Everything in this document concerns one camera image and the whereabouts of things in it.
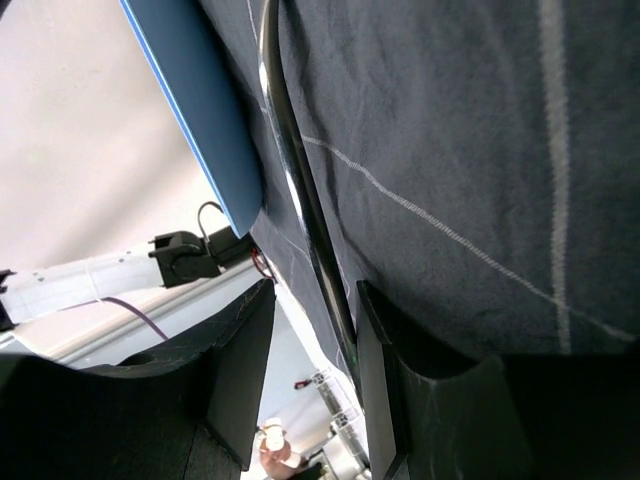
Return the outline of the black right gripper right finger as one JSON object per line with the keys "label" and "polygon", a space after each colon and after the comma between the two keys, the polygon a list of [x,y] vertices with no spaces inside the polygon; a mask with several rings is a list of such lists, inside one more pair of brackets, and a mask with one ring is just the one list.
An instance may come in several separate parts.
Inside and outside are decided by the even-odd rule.
{"label": "black right gripper right finger", "polygon": [[474,361],[357,285],[376,479],[635,479],[639,350]]}

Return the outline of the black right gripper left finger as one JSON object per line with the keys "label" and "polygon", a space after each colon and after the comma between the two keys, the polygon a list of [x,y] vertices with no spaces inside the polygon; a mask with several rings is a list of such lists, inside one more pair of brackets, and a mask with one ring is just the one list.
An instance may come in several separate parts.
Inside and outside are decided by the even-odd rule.
{"label": "black right gripper left finger", "polygon": [[116,365],[1,359],[5,479],[237,479],[249,468],[273,332],[261,280]]}

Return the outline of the dark checked cloth placemat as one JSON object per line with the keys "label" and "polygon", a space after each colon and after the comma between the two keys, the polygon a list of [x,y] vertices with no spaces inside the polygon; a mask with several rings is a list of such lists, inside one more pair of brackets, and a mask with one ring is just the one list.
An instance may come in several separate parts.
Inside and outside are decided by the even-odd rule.
{"label": "dark checked cloth placemat", "polygon": [[635,1],[283,1],[342,281],[464,355],[639,344]]}

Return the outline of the silver spoon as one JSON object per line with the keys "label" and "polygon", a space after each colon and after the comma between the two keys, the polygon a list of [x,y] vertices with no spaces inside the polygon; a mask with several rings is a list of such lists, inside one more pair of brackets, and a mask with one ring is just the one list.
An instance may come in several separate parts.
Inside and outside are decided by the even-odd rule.
{"label": "silver spoon", "polygon": [[279,42],[279,3],[263,3],[258,34],[262,95],[296,218],[345,367],[357,393],[361,376],[356,330],[321,201],[289,97]]}

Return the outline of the blue plate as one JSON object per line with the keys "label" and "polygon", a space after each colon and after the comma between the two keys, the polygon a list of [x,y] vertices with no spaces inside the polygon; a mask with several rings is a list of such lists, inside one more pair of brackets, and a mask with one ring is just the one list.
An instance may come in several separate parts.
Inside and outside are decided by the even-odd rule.
{"label": "blue plate", "polygon": [[197,1],[121,7],[232,230],[245,236],[263,203],[261,172],[209,18]]}

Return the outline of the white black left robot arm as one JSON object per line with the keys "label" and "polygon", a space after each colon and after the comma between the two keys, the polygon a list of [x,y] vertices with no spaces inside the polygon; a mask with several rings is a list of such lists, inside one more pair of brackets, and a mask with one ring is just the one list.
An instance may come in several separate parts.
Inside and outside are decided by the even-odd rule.
{"label": "white black left robot arm", "polygon": [[1,332],[136,290],[216,278],[248,260],[255,243],[229,226],[210,235],[176,231],[126,251],[32,271],[1,271]]}

